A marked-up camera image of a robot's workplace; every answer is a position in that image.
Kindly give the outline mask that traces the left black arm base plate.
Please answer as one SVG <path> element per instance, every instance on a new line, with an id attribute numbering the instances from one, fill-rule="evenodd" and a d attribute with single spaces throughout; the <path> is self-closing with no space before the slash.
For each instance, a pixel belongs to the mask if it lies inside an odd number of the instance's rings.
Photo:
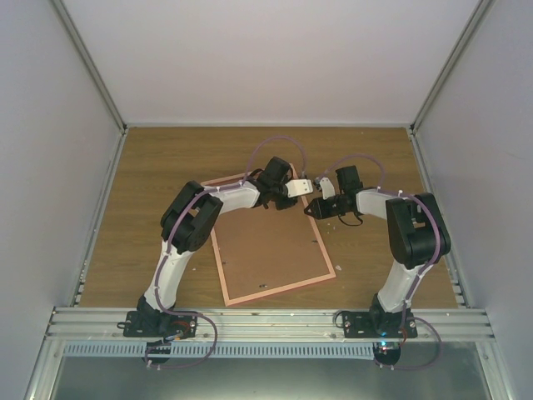
<path id="1" fill-rule="evenodd" d="M 164 312 L 131 311 L 117 328 L 126 338 L 191 338 L 196 334 L 197 318 Z"/>

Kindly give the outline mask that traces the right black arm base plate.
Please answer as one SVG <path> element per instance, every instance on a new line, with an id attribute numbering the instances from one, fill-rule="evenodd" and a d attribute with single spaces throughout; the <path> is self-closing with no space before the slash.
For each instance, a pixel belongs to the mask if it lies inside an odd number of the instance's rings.
<path id="1" fill-rule="evenodd" d="M 417 338 L 416 324 L 404 321 L 400 328 L 402 312 L 341 311 L 341 325 L 345 338 L 401 339 Z"/>

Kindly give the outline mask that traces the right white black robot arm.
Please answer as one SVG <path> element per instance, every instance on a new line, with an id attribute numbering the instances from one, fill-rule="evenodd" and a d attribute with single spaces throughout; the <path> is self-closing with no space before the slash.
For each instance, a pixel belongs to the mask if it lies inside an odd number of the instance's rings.
<path id="1" fill-rule="evenodd" d="M 451 250 L 451 239 L 434 194 L 409 194 L 364 187 L 356 167 L 336 170 L 338 187 L 328 177 L 314 181 L 321 196 L 305 208 L 317 220 L 353 213 L 386 221 L 393 264 L 369 309 L 369 328 L 386 338 L 406 324 L 411 301 L 422 278 Z"/>

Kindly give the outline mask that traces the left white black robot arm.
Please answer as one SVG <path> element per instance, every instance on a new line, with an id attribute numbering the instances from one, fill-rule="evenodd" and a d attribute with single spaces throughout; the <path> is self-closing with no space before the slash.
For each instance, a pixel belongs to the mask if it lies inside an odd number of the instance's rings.
<path id="1" fill-rule="evenodd" d="M 136 316 L 131 318 L 137 329 L 154 337 L 169 332 L 171 310 L 176 301 L 177 288 L 192 255 L 207 241 L 217 218 L 238 209 L 266 207 L 274 202 L 276 208 L 292 207 L 287 184 L 294 178 L 291 165 L 273 157 L 265 168 L 258 168 L 235 183 L 222 186 L 202 186 L 188 182 L 163 213 L 162 252 L 149 288 L 137 303 Z"/>

